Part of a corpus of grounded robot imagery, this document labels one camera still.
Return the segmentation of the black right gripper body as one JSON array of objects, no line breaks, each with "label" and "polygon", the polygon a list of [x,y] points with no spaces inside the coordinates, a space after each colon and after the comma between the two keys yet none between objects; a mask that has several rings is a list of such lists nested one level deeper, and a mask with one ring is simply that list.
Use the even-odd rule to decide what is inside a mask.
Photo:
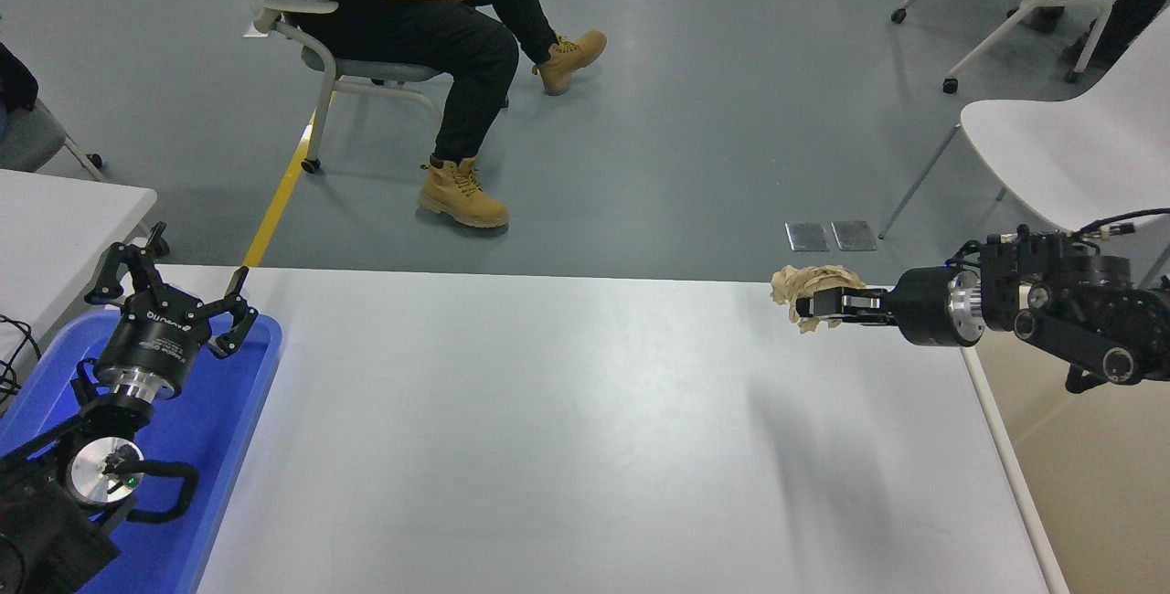
[{"label": "black right gripper body", "polygon": [[888,295],[888,310],[907,341],[936,347],[961,344],[950,308],[954,272],[950,268],[917,268],[899,277]]}]

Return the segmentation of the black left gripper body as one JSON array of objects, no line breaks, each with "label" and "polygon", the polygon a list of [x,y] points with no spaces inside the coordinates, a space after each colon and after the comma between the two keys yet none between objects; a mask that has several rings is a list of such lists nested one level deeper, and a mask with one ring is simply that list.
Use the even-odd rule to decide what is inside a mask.
[{"label": "black left gripper body", "polygon": [[139,372],[161,377],[167,388],[183,388],[197,353],[209,341],[209,320],[194,318],[195,310],[188,301],[161,305],[135,295],[97,358],[99,382],[113,387],[122,373]]}]

